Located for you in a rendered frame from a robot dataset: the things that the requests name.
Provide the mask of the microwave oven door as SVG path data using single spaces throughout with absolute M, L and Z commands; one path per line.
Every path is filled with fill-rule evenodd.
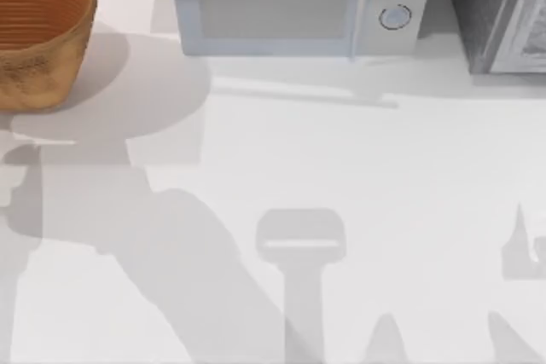
M 194 56 L 350 54 L 357 0 L 174 0 Z

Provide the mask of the pale microwave oven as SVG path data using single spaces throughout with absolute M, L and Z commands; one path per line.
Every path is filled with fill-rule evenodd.
M 427 0 L 174 0 L 183 51 L 200 56 L 406 55 Z

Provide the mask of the round microwave knob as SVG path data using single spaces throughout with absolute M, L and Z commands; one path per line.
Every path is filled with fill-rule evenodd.
M 412 20 L 411 10 L 402 4 L 389 9 L 383 9 L 379 16 L 379 22 L 388 31 L 396 31 L 406 27 Z

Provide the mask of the brown woven basket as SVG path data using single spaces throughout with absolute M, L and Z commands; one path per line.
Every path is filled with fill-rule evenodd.
M 0 0 L 0 113 L 59 106 L 82 66 L 97 0 Z

